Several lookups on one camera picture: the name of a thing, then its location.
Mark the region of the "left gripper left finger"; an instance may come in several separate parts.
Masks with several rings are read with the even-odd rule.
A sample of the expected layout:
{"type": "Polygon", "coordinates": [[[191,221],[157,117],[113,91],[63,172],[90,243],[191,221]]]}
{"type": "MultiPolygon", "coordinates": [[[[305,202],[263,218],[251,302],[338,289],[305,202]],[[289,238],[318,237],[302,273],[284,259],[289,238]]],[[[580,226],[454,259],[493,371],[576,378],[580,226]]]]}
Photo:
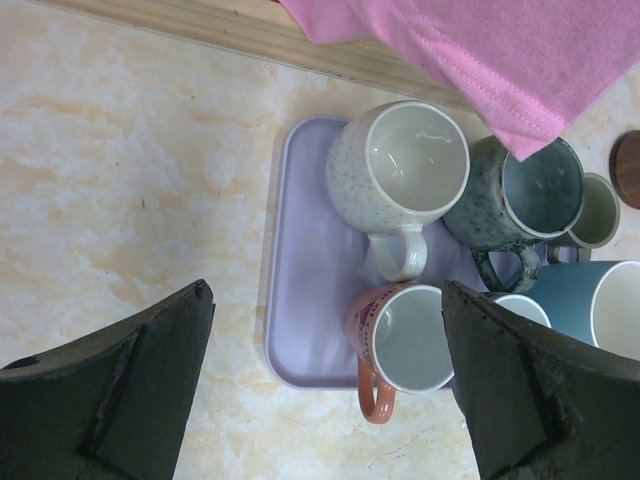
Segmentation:
{"type": "Polygon", "coordinates": [[[172,478],[214,312],[197,280],[2,368],[2,478],[172,478]]]}

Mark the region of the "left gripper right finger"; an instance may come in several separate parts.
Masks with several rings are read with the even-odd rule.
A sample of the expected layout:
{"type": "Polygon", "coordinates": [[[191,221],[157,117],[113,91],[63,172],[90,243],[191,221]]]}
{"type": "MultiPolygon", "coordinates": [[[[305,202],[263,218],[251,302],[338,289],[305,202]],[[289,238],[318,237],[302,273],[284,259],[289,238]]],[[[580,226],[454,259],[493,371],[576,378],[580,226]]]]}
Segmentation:
{"type": "Polygon", "coordinates": [[[639,363],[442,289],[454,396],[483,479],[636,479],[639,363]]]}

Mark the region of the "light blue mug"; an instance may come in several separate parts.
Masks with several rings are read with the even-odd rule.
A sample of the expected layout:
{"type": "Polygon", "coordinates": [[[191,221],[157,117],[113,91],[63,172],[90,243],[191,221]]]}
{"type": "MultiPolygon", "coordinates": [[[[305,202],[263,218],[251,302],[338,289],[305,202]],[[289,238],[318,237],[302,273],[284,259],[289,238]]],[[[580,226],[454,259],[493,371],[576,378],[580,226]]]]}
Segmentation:
{"type": "Polygon", "coordinates": [[[553,329],[608,352],[639,358],[639,262],[588,261],[543,266],[525,295],[553,329]]]}

